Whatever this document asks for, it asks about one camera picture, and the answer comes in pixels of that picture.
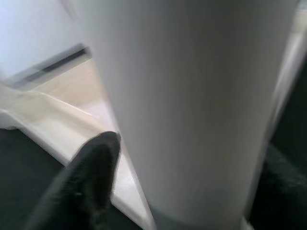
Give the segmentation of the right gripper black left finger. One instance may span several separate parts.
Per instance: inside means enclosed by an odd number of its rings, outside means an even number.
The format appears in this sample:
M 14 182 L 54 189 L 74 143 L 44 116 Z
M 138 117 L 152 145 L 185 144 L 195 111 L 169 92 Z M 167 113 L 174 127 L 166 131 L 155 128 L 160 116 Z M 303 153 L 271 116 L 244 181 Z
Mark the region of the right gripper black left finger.
M 89 139 L 41 197 L 27 230 L 105 230 L 120 152 L 113 131 Z

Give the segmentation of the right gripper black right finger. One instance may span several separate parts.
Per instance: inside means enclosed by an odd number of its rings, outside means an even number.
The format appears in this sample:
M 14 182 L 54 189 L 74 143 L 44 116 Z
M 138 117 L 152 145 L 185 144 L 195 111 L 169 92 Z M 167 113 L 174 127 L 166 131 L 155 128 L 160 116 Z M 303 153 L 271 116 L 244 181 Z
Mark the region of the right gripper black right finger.
M 307 177 L 274 145 L 267 148 L 249 221 L 255 230 L 307 228 Z

